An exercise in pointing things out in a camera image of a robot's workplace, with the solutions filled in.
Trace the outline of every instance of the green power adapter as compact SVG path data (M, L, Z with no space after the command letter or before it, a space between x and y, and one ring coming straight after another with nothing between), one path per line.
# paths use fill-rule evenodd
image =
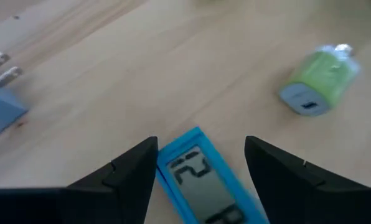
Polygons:
M319 47L280 89L279 97L295 112L317 116L335 107L360 71L347 44Z

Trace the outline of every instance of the wooden table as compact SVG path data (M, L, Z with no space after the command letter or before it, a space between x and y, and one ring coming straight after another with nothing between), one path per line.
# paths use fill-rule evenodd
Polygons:
M7 66L26 71L10 88L31 109L0 135L0 187L68 185L194 126L251 190L246 135L371 186L371 0L33 2L0 21ZM344 42L363 70L335 110L280 102L306 54ZM146 223L180 222L156 183Z

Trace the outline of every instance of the blue digital timer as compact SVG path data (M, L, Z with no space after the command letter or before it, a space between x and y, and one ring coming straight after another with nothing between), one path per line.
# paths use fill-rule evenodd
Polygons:
M198 127L159 151L157 177L184 223L268 223Z

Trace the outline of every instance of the blue plastic frame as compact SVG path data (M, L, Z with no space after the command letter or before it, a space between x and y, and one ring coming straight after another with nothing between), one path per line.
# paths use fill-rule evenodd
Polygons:
M157 159L156 176L158 181L168 194L184 223L198 224L198 221L186 199L182 196L181 191L177 188L177 185L166 168L166 165L178 156L192 149L194 146L200 147L200 150L209 160L209 164L216 170L218 176L235 199L238 207L244 212L248 220L247 223L267 223L249 194L242 187L241 183L239 183L229 166L215 150L214 145L209 141L207 136L199 127L191 129L189 132L161 149Z

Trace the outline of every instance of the digital display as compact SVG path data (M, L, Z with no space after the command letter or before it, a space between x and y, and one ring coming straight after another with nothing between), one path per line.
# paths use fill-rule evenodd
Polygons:
M246 223L243 212L197 146L168 163L167 169L199 223Z

